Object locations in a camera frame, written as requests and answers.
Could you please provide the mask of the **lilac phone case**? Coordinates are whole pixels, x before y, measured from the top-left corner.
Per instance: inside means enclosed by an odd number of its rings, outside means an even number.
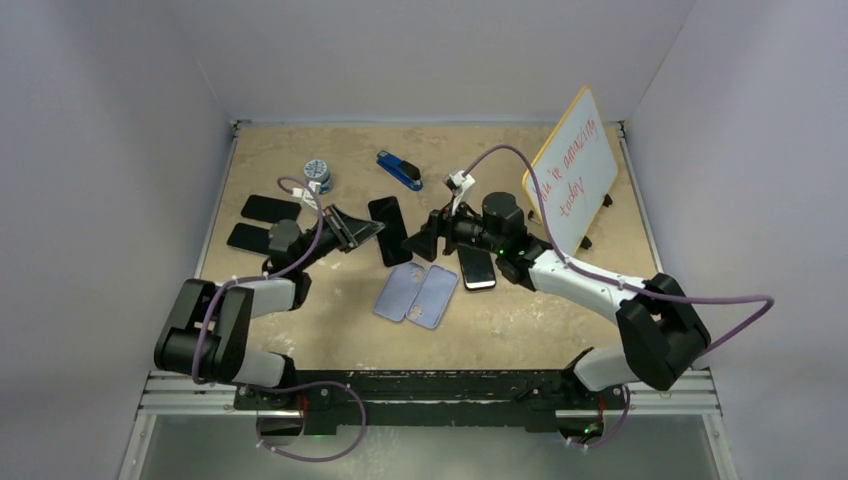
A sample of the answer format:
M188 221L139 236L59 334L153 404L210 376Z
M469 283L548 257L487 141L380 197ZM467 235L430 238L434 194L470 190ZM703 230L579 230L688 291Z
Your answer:
M395 266L372 307L372 312L384 319L401 322L411 307L426 273L426 268L407 262Z
M438 327L458 284L458 275L438 265L431 265L408 308L405 319L423 328Z

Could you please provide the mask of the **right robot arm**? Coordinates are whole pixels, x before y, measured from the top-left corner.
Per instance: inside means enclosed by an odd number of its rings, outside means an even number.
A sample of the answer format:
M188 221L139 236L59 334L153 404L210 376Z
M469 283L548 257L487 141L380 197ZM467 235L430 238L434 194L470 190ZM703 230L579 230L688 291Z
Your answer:
M524 212L509 193L487 195L480 213L465 203L434 210L402 246L427 261L459 247L485 252L507 281L564 298L613 323L620 346L590 347L563 371L561 392L576 407L588 405L601 390L630 382L667 391L711 343L673 277L613 276L561 259L550 243L528 231Z

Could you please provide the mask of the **black phone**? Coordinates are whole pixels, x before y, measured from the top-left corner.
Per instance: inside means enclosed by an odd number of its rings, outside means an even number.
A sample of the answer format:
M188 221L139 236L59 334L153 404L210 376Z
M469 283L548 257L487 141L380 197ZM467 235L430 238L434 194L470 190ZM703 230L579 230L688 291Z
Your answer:
M231 230L226 245L241 251L268 256L270 231L246 223L237 223Z
M249 220L274 224L282 220L296 220L302 206L298 203L263 195L250 195L240 215Z

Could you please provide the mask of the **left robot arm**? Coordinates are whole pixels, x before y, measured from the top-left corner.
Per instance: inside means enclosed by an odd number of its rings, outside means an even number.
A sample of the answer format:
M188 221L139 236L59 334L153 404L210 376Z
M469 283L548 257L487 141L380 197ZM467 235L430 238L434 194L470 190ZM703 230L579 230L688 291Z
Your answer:
M334 251L348 253L383 229L384 223L352 217L334 205L323 208L315 225L275 223L262 271L223 283L192 278L181 286L155 344L155 366L189 375L199 383L259 389L272 408L297 399L293 359L248 344L252 320L299 309L312 286L310 266Z

